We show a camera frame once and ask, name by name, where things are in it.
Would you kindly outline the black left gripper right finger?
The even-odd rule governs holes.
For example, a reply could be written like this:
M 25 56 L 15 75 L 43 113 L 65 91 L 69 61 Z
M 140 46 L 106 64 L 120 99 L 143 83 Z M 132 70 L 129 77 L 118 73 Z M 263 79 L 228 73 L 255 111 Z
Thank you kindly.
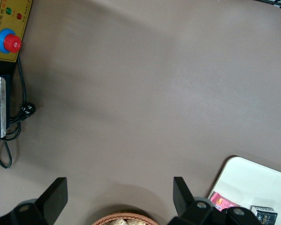
M 208 225 L 213 207 L 204 197 L 194 197 L 182 177 L 173 178 L 173 203 L 177 212 L 170 225 Z

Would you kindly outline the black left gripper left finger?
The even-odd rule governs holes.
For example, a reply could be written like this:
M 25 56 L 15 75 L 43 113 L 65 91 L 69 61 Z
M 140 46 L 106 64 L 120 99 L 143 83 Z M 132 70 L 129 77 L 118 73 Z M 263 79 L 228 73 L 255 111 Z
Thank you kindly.
M 13 225 L 53 225 L 68 202 L 67 179 L 57 178 L 36 200 L 22 202 L 11 212 Z

